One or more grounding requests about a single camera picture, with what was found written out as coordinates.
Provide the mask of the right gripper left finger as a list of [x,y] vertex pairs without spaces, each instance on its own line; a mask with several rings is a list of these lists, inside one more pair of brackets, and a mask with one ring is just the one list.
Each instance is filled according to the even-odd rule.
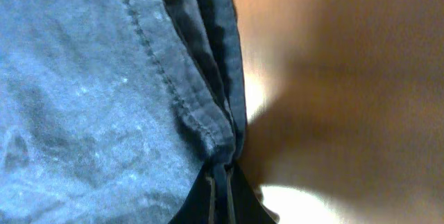
[[214,224],[216,183],[211,168],[204,164],[182,207],[169,224]]

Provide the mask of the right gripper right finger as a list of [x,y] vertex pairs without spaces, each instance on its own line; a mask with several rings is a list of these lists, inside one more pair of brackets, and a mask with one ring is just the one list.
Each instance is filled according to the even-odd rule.
[[229,224],[276,224],[257,199],[237,163],[227,170]]

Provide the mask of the dark navy blue shorts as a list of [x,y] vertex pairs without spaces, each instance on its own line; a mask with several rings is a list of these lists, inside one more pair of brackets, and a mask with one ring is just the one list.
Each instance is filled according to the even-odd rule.
[[232,0],[1,0],[2,223],[168,223],[245,126]]

